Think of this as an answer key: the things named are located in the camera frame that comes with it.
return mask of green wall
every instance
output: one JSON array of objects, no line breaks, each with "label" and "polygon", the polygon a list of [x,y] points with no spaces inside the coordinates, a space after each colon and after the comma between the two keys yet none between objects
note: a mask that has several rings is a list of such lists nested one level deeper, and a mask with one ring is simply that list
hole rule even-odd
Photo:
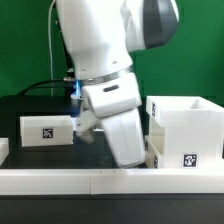
[{"label": "green wall", "polygon": [[[0,96],[49,79],[50,3],[0,1]],[[224,106],[224,1],[177,0],[177,4],[180,24],[171,42],[132,54],[141,94],[199,95]],[[62,77],[60,33],[55,25],[52,28],[55,77]]]}]

